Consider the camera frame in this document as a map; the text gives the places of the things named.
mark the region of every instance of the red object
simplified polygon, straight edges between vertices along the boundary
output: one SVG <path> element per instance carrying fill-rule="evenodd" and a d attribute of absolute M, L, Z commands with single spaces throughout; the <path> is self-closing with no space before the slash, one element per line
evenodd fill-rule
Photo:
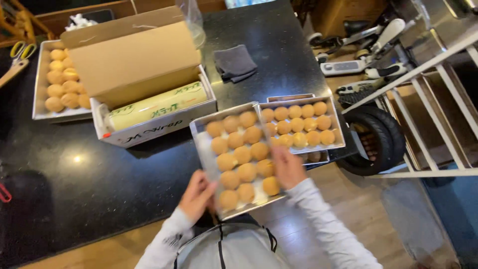
<path fill-rule="evenodd" d="M 0 200 L 2 200 L 2 202 L 10 202 L 11 201 L 11 194 L 8 192 L 8 190 L 5 188 L 5 186 L 3 184 L 0 183 Z"/>

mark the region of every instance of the baking tray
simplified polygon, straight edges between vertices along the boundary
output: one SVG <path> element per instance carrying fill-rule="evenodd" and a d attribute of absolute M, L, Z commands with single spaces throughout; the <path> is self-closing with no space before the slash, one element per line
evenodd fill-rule
<path fill-rule="evenodd" d="M 296 99 L 297 97 L 302 97 L 302 96 L 307 96 L 307 95 L 290 95 L 290 96 L 277 96 L 277 97 L 269 97 L 267 100 L 286 100 L 287 98 L 290 98 L 292 100 L 288 101 L 272 101 L 268 103 L 260 103 L 259 107 L 260 109 L 265 109 L 265 108 L 270 108 L 270 109 L 275 109 L 280 106 L 285 106 L 289 107 L 292 105 L 306 105 L 306 104 L 314 104 L 316 102 L 322 101 L 326 103 L 327 105 L 327 112 L 326 115 L 330 117 L 330 120 L 332 121 L 332 125 L 330 126 L 330 130 L 335 135 L 335 142 L 331 145 L 322 145 L 319 144 L 317 146 L 306 146 L 304 148 L 297 148 L 296 146 L 290 147 L 290 152 L 292 154 L 302 154 L 302 153 L 310 153 L 310 152 L 315 152 L 315 151 L 324 151 L 324 150 L 329 150 L 329 149 L 335 149 L 335 148 L 341 148 L 345 147 L 345 140 L 344 140 L 344 135 L 342 133 L 342 128 L 340 128 L 340 123 L 338 122 L 338 117 L 337 117 L 337 111 L 335 110 L 335 104 L 334 104 L 334 99 L 332 96 L 323 96 L 323 97 L 309 97 L 309 98 L 303 98 L 303 99 Z"/>
<path fill-rule="evenodd" d="M 198 119 L 193 120 L 190 124 L 189 127 L 191 128 L 191 133 L 193 135 L 194 143 L 196 145 L 197 152 L 199 154 L 199 159 L 201 161 L 201 165 L 203 166 L 204 171 L 207 174 L 207 178 L 210 181 L 219 181 L 221 171 L 217 168 L 216 164 L 216 154 L 211 150 L 211 140 L 212 138 L 209 136 L 209 134 L 206 132 L 206 125 L 211 122 L 211 121 L 219 121 L 223 120 L 227 116 L 230 115 L 239 115 L 242 112 L 245 111 L 255 111 L 257 113 L 258 118 L 260 119 L 260 109 L 259 109 L 259 103 L 257 102 L 250 102 L 246 103 L 240 106 L 232 107 L 217 113 L 213 113 Z M 265 130 L 264 123 L 259 120 L 256 123 L 256 126 L 263 131 Z M 266 143 L 268 146 L 270 146 L 270 142 L 266 140 L 265 137 L 261 138 L 261 142 Z M 218 216 L 221 220 L 227 220 L 230 218 L 233 218 L 235 216 L 238 216 L 240 214 L 249 212 L 251 210 L 254 210 L 256 208 L 262 207 L 264 205 L 267 205 L 269 203 L 275 202 L 279 199 L 282 199 L 285 197 L 285 193 L 281 190 L 281 192 L 277 195 L 274 196 L 268 196 L 263 190 L 262 190 L 262 180 L 264 178 L 260 175 L 253 181 L 254 189 L 255 189 L 255 198 L 252 203 L 249 204 L 244 204 L 239 202 L 238 206 L 235 210 L 231 211 L 224 211 L 222 210 L 218 204 L 216 203 L 216 212 L 218 212 Z M 216 189 L 215 196 L 219 197 L 220 193 L 224 190 L 222 187 L 222 184 L 219 184 L 219 186 Z"/>
<path fill-rule="evenodd" d="M 93 117 L 91 115 L 91 110 L 86 108 L 65 108 L 59 113 L 50 112 L 45 108 L 45 100 L 48 99 L 46 89 L 48 86 L 50 86 L 50 83 L 46 80 L 46 74 L 50 71 L 50 52 L 54 49 L 64 48 L 65 47 L 60 40 L 43 41 L 40 44 L 38 66 L 36 70 L 35 94 L 33 97 L 32 119 L 34 120 L 46 120 L 50 123 L 62 123 L 91 119 Z"/>
<path fill-rule="evenodd" d="M 320 160 L 318 162 L 313 162 L 313 161 L 309 161 L 308 159 L 304 159 L 303 158 L 303 161 L 304 161 L 304 164 L 302 164 L 303 166 L 307 167 L 309 165 L 315 165 L 315 164 L 327 164 L 330 162 L 330 156 L 328 154 L 328 151 L 321 151 L 321 152 L 318 152 L 320 153 Z M 304 154 L 299 154 L 298 156 L 302 157 L 302 155 L 309 155 L 311 153 L 304 153 Z"/>

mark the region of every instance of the folded towel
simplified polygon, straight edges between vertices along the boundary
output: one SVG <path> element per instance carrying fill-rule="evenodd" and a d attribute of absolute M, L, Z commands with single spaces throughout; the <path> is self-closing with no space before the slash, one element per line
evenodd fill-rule
<path fill-rule="evenodd" d="M 257 65 L 250 58 L 246 46 L 238 45 L 226 50 L 214 51 L 216 69 L 223 79 L 230 79 L 233 83 L 252 76 Z"/>

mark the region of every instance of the black tire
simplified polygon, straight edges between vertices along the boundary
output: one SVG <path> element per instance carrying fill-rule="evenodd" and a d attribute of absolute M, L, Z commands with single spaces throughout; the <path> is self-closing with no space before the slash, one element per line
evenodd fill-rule
<path fill-rule="evenodd" d="M 390 137 L 393 141 L 393 153 L 391 156 L 390 167 L 387 169 L 394 167 L 397 163 L 403 160 L 403 155 L 406 151 L 405 136 L 403 135 L 402 127 L 398 121 L 392 117 L 392 115 L 381 110 L 380 108 L 370 106 L 360 106 L 351 112 L 367 113 L 372 115 L 379 119 L 381 123 L 388 129 Z"/>
<path fill-rule="evenodd" d="M 387 128 L 379 119 L 367 113 L 349 112 L 344 114 L 344 118 L 349 124 L 358 123 L 367 127 L 380 146 L 378 147 L 375 161 L 367 160 L 360 154 L 355 154 L 338 160 L 337 164 L 343 169 L 359 176 L 372 176 L 387 170 L 388 167 L 390 167 L 393 154 L 392 138 Z"/>

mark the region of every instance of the person's right hand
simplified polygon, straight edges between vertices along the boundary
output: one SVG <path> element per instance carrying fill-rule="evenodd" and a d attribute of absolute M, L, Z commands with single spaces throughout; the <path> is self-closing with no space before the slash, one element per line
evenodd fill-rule
<path fill-rule="evenodd" d="M 290 190 L 308 178 L 300 157 L 291 154 L 283 146 L 273 146 L 271 151 L 274 159 L 275 177 L 283 189 Z"/>

